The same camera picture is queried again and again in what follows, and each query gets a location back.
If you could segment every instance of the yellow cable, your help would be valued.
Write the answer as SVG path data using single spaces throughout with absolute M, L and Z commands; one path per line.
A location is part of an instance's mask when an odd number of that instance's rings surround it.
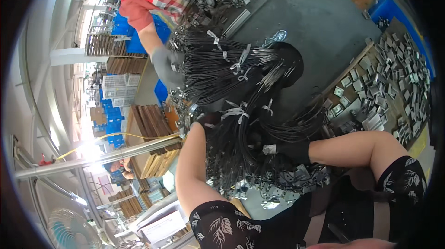
M 159 137 L 145 137 L 145 136 L 140 136 L 140 135 L 136 135 L 136 134 L 132 134 L 132 133 L 115 132 L 115 133 L 105 134 L 105 135 L 103 135 L 103 136 L 101 136 L 101 137 L 98 137 L 98 138 L 94 139 L 93 143 L 96 143 L 97 141 L 99 141 L 99 140 L 101 140 L 101 139 L 104 139 L 104 138 L 107 138 L 107 137 L 109 137 L 109 136 L 120 135 L 120 134 L 122 134 L 122 135 L 130 135 L 130 136 L 134 136 L 134 137 L 138 137 L 138 138 L 142 138 L 142 139 L 161 139 L 161 138 L 166 138 L 166 137 L 179 136 L 179 134 L 172 134 L 172 135 L 159 136 Z M 66 154 L 64 154 L 64 155 L 62 155 L 62 156 L 59 156 L 59 157 L 56 158 L 56 159 L 57 159 L 57 160 L 58 160 L 58 159 L 62 159 L 62 158 L 64 158 L 65 156 L 67 156 L 67 155 L 69 155 L 69 154 L 71 154 L 71 153 L 77 151 L 77 150 L 80 149 L 82 146 L 79 146 L 79 147 L 77 147 L 77 148 L 74 148 L 74 149 L 70 150 L 69 152 L 67 152 Z

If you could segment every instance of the paper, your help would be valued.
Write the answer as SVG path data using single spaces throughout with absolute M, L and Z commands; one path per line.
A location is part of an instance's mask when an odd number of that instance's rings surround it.
M 185 227 L 186 223 L 182 219 L 179 210 L 177 210 L 141 230 L 147 239 L 150 240 L 151 244 L 154 244 L 164 238 L 174 235 Z

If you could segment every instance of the electric fan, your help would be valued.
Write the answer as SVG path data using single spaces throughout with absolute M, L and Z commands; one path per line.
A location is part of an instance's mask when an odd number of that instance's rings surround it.
M 57 249 L 100 249 L 102 242 L 85 218 L 69 209 L 55 209 L 49 216 L 48 231 Z

